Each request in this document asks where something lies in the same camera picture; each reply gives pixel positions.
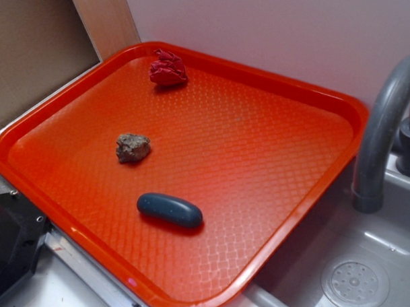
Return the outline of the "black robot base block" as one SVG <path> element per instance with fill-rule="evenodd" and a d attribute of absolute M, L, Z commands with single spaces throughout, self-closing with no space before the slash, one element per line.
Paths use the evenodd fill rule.
<path fill-rule="evenodd" d="M 35 274 L 48 225 L 22 194 L 0 194 L 0 301 Z"/>

